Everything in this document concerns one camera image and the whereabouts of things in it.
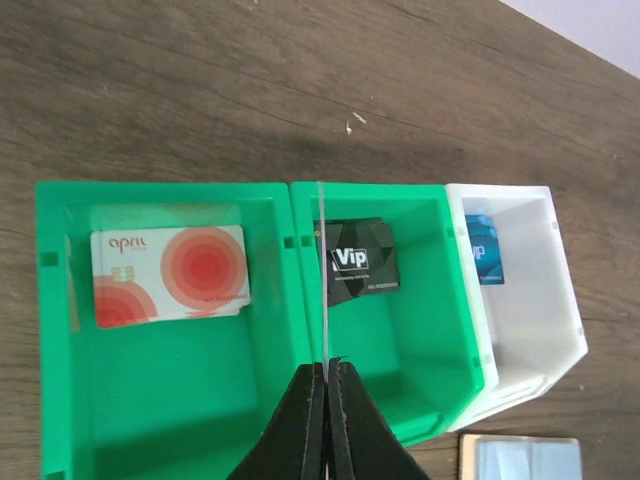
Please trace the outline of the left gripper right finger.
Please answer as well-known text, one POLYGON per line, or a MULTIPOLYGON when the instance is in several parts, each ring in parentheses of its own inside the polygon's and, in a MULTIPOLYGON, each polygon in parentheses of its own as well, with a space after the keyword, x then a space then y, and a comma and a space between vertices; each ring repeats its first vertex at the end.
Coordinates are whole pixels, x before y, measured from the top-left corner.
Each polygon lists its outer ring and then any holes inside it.
POLYGON ((354 365, 328 364, 325 458, 328 479, 427 479, 397 440, 354 365))

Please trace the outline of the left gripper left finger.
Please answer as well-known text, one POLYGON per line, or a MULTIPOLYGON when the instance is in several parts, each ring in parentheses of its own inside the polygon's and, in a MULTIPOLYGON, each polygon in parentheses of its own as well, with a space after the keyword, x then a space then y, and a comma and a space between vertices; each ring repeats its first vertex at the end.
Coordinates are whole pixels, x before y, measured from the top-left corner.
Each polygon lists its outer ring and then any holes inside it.
POLYGON ((323 479, 324 402, 322 365, 299 366, 264 432, 229 477, 323 479))

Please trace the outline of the beige card holder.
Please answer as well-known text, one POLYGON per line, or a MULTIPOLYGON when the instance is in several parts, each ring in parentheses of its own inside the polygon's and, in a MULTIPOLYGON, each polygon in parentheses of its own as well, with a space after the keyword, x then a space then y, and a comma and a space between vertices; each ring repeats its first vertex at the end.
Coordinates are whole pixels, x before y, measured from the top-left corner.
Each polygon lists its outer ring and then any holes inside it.
POLYGON ((582 480, 580 443, 574 438, 463 434, 462 480, 582 480))

